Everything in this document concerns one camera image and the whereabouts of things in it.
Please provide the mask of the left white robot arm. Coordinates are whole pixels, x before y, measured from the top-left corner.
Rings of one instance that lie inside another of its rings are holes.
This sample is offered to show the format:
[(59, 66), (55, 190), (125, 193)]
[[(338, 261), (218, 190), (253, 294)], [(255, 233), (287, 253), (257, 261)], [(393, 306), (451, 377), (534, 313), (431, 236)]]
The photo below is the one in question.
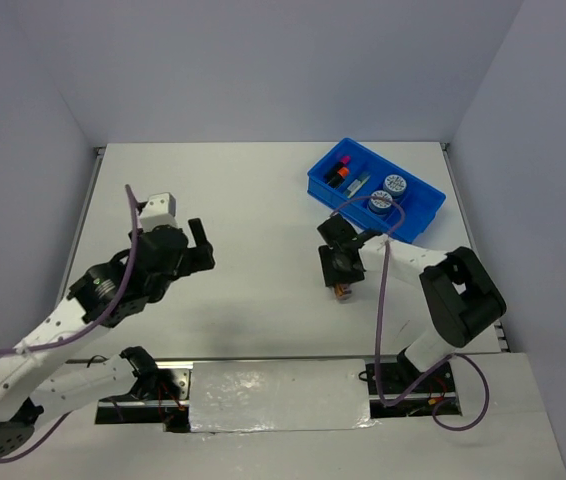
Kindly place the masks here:
[(134, 247), (90, 267), (35, 330), (0, 353), (0, 463), (20, 459), (19, 448), (38, 428), (87, 403), (120, 395), (182, 399), (183, 378), (159, 368), (140, 346), (71, 374), (59, 370), (84, 346), (159, 302), (174, 281), (214, 268), (201, 220), (188, 225), (189, 234), (171, 225), (131, 231)]

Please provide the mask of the green thin pen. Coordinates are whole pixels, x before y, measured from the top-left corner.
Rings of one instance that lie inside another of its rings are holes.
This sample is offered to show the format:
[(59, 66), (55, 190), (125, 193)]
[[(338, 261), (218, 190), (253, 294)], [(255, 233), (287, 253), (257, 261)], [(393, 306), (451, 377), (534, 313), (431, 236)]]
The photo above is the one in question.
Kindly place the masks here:
[(356, 193), (358, 191), (358, 189), (360, 188), (361, 182), (359, 180), (354, 180), (352, 183), (350, 183), (347, 188), (344, 190), (343, 194), (346, 197), (351, 197), (354, 193)]

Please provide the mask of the pink cap black highlighter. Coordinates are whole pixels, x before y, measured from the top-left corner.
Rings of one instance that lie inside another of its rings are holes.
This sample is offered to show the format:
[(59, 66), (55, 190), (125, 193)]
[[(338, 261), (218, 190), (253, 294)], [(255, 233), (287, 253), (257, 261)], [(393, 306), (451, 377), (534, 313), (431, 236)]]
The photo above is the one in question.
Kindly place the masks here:
[(338, 172), (341, 168), (347, 166), (349, 164), (351, 160), (351, 157), (349, 155), (345, 155), (343, 157), (341, 157), (331, 168), (330, 172), (332, 174), (335, 174), (336, 172)]

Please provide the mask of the blue jar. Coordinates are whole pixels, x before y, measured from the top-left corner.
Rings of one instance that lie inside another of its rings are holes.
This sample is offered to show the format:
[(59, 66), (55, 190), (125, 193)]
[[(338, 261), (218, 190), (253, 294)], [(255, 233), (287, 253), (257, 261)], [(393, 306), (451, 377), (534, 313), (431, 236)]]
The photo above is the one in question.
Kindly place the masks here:
[(393, 208), (394, 200), (384, 190), (376, 190), (367, 201), (367, 209), (378, 216), (388, 215)]
[(393, 200), (400, 201), (407, 192), (408, 182), (402, 175), (390, 174), (385, 177), (382, 188)]

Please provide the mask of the pink cap glue tube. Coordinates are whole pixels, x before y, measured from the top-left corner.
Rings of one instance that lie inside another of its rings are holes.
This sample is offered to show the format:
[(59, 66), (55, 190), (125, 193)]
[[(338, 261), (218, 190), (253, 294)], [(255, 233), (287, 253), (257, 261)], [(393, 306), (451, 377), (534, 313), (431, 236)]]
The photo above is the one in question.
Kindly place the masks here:
[(349, 300), (353, 294), (353, 289), (350, 284), (343, 284), (343, 283), (335, 284), (332, 287), (332, 290), (335, 299), (339, 302), (345, 302)]

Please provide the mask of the silver foil plate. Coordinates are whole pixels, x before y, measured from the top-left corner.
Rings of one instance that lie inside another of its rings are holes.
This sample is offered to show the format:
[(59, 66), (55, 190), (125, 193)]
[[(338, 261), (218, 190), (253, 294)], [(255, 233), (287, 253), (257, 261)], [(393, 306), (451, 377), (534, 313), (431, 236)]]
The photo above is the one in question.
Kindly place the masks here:
[(336, 431), (373, 424), (364, 362), (286, 360), (197, 363), (189, 423), (196, 433)]

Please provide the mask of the blue thin pen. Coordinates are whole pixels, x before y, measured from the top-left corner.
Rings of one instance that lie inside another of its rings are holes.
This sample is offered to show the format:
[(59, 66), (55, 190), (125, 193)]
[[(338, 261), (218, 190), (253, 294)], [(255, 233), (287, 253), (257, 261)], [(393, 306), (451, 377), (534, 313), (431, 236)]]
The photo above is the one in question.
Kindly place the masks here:
[(355, 188), (353, 189), (354, 192), (361, 189), (361, 187), (369, 180), (371, 174), (369, 172), (362, 173), (356, 180)]

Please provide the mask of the blue compartment tray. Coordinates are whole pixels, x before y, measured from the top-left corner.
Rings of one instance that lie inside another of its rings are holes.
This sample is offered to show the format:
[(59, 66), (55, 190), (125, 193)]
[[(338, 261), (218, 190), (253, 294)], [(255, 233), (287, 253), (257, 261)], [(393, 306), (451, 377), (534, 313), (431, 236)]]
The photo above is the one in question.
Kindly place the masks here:
[(308, 171), (310, 196), (362, 229), (412, 243), (446, 195), (362, 144), (345, 138)]

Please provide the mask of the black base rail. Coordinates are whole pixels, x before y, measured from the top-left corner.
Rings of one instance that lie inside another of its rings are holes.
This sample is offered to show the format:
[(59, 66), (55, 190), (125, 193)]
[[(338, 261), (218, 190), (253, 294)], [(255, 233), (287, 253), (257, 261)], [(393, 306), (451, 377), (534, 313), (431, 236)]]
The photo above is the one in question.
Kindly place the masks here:
[[(374, 366), (367, 362), (358, 373), (356, 385), (368, 392), (372, 420), (385, 418), (426, 417), (433, 412), (459, 416), (456, 384), (449, 364), (439, 367), (421, 382), (404, 400), (387, 407), (380, 401), (381, 386), (388, 401), (395, 400), (409, 385), (395, 361), (383, 362), (381, 378), (375, 380)], [(165, 368), (158, 383), (147, 393), (129, 393), (99, 400), (95, 414), (97, 425), (159, 425), (172, 433), (189, 433), (192, 371)]]

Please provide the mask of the orange tip black highlighter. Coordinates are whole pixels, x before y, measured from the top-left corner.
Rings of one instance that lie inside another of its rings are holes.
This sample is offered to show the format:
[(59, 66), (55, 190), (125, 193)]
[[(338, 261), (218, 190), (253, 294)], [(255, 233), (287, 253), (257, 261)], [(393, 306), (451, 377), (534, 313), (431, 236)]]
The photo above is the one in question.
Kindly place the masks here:
[(349, 169), (347, 167), (341, 167), (328, 179), (326, 184), (333, 189), (337, 189), (348, 175)]

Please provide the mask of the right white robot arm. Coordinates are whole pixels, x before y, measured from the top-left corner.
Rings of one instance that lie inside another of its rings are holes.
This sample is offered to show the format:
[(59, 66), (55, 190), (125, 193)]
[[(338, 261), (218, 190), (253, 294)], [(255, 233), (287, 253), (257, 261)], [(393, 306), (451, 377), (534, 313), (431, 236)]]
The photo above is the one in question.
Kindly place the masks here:
[(507, 311), (501, 292), (468, 247), (445, 252), (393, 240), (373, 229), (358, 233), (339, 214), (329, 217), (317, 230), (324, 241), (318, 252), (329, 288), (363, 281), (373, 261), (382, 260), (373, 364), (377, 388), (383, 385), (381, 343), (389, 278), (418, 289), (429, 312), (422, 332), (394, 361), (399, 383), (409, 391), (423, 389), (434, 371)]

